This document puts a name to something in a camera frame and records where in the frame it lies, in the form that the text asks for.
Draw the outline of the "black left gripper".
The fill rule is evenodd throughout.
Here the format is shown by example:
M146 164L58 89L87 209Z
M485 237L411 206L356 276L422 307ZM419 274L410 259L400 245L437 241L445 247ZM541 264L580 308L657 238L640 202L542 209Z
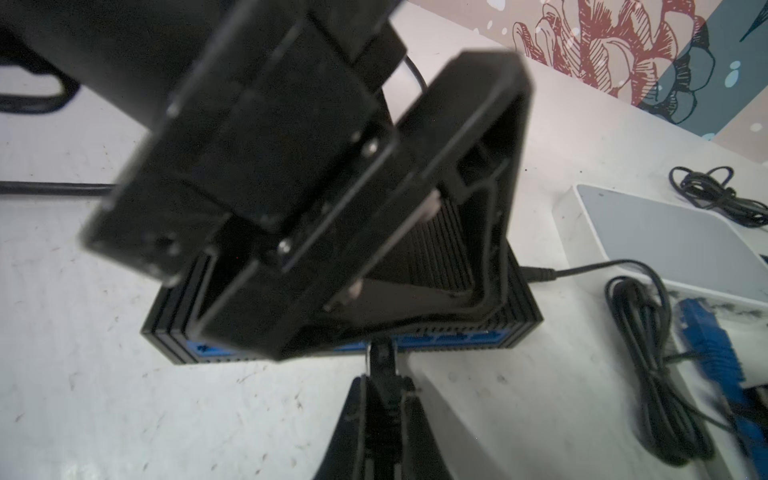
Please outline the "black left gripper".
M393 1L241 1L208 40L82 232L90 251L169 282L232 217L282 232L360 139L374 94L354 66ZM507 240L533 88L508 50L465 50L393 126L380 126L271 261L218 257L188 327L197 340L287 360L305 330L443 201L468 232L469 311L507 296Z

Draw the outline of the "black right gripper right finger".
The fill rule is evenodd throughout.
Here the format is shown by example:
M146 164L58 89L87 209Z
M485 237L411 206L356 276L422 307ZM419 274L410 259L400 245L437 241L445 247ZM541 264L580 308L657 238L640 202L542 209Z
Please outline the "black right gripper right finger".
M409 377L400 377L399 380L401 383L398 407L401 478L452 479L414 382Z

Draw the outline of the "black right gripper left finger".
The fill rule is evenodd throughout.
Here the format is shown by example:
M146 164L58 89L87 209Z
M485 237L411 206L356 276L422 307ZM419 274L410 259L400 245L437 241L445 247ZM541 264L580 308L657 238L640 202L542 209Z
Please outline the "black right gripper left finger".
M315 480L375 479L378 398L369 376L354 379Z

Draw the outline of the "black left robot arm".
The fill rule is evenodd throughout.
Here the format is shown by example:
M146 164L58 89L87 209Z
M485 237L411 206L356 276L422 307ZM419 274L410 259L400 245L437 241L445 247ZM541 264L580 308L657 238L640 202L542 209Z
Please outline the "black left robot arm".
M162 281L178 339L283 360L390 335L515 343L541 315L506 234L532 86L466 50L393 120L393 1L5 1L1 55L146 127L84 227Z

